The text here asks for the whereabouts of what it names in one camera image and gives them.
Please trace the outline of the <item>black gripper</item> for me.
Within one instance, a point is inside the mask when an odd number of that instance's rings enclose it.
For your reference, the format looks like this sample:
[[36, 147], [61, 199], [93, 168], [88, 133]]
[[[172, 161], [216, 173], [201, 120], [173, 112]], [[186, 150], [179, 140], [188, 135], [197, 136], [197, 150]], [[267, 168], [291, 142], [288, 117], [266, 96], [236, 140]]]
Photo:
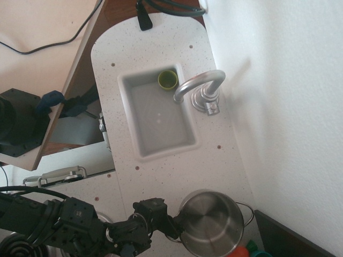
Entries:
[[171, 239], [176, 240], [185, 231], [185, 215], [179, 213], [172, 218], [173, 222], [170, 222], [167, 205], [162, 198], [150, 198], [134, 202], [133, 208], [135, 214], [140, 214], [144, 218], [149, 236], [158, 230]]

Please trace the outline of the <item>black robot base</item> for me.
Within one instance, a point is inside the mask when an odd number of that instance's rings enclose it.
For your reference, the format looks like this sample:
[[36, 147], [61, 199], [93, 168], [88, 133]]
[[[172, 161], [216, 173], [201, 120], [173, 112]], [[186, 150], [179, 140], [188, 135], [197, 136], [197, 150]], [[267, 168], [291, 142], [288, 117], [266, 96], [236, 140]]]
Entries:
[[1, 93], [1, 153], [19, 157], [40, 146], [50, 118], [37, 114], [39, 96], [18, 89]]

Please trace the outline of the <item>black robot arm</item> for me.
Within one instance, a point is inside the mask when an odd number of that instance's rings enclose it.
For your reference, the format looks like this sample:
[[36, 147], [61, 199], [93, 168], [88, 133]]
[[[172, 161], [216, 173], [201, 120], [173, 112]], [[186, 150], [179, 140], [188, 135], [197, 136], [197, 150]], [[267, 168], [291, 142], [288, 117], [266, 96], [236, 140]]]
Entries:
[[158, 230], [178, 239], [183, 228], [167, 213], [161, 198], [133, 203], [126, 220], [100, 220], [93, 205], [62, 193], [28, 186], [1, 187], [1, 229], [76, 256], [137, 256], [151, 247]]

